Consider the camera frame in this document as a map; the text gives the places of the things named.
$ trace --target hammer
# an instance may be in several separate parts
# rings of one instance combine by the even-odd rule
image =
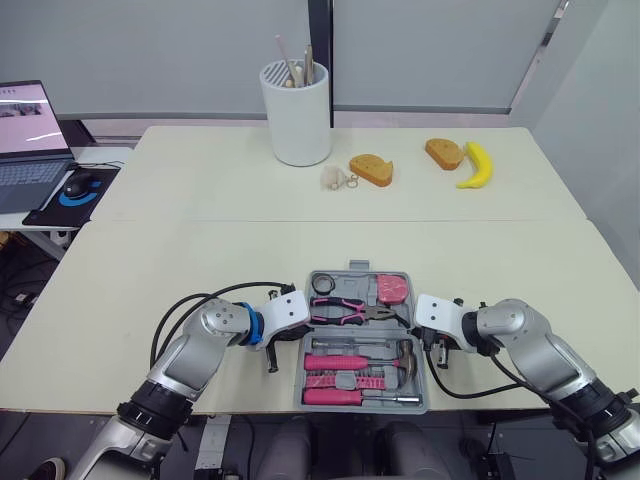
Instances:
[[[361,355],[307,355],[304,357],[305,370],[362,370],[369,367],[392,365],[404,370],[404,381],[398,382],[402,387],[408,379],[416,375],[416,356],[413,353],[411,340],[401,340],[400,356],[394,360],[383,360],[363,357]]]

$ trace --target blue mouse pad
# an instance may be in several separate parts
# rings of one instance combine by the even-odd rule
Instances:
[[[90,173],[89,191],[78,198],[69,198],[60,188],[44,209],[32,210],[22,224],[81,227],[89,221],[91,212],[118,172],[117,168],[78,168],[69,178],[79,173]]]

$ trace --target computer mouse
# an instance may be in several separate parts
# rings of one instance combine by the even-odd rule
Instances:
[[[62,191],[69,198],[78,198],[89,193],[93,175],[87,172],[74,173],[62,187]]]

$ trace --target laptop screen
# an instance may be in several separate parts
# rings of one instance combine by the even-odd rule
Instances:
[[[42,84],[0,85],[0,154],[68,148]]]

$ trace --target gray wall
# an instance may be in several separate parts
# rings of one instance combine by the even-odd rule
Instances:
[[[511,121],[531,129],[640,287],[638,8],[574,1]]]
[[[506,113],[559,0],[344,0],[337,109]]]
[[[306,0],[19,0],[0,7],[0,82],[42,80],[66,117],[262,118],[258,74],[280,59],[274,35],[283,35],[292,58],[309,41]]]

